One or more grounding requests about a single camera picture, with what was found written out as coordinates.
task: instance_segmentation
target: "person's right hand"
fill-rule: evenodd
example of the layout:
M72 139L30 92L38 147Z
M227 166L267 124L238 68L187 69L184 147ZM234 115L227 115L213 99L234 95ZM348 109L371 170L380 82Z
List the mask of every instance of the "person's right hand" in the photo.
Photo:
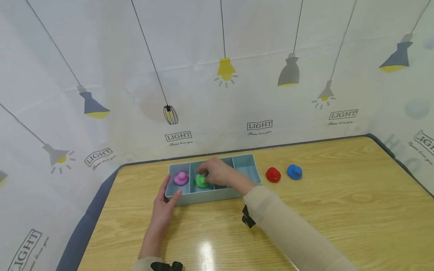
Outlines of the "person's right hand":
M240 172L225 164L217 157L203 162L196 170L197 174L205 175L205 182L219 186L231 185L231 181L239 178Z

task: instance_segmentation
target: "white backdrop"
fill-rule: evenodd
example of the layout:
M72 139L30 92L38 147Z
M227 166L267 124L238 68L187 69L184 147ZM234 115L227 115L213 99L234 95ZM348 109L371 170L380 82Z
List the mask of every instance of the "white backdrop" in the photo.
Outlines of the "white backdrop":
M0 269L54 270L130 162L372 133L434 193L429 2L135 0L148 51L130 0L0 0ZM415 25L409 67L380 70ZM278 86L294 44L299 84ZM234 84L217 75L225 55Z

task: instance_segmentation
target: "green rubber duck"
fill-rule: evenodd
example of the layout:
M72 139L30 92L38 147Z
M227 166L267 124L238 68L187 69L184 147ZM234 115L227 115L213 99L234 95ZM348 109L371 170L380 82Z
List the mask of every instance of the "green rubber duck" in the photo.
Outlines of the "green rubber duck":
M196 175L196 185L199 188L207 188L208 187L208 183L205 182L205 178L206 177L203 175L200 175L200 174Z

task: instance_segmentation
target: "pink rubber duck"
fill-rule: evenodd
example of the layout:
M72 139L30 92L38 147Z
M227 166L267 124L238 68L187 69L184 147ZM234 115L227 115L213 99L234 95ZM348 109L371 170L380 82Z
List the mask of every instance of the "pink rubber duck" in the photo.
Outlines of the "pink rubber duck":
M188 175L185 172L180 172L173 181L179 186L183 186L188 182Z

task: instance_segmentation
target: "light blue plastic tray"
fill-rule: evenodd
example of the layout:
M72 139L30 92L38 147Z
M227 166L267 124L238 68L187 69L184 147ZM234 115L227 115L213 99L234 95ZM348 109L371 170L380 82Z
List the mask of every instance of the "light blue plastic tray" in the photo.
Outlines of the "light blue plastic tray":
M244 173L256 184L262 184L261 178L256 167L255 158L253 154L243 154L238 156L222 158L222 160L230 167ZM182 197L177 203L180 205L188 205L202 202L210 202L223 199L234 199L242 197L237 191L232 187L228 186L215 186L209 184L206 188L200 188L196 185L196 170L203 161L192 162L192 163L182 163L182 164L172 164L169 166L169 174L171 175L170 182L166 189L166 197L170 199L178 189L182 190ZM185 172L188 174L188 183L179 186L175 184L173 179L180 172Z

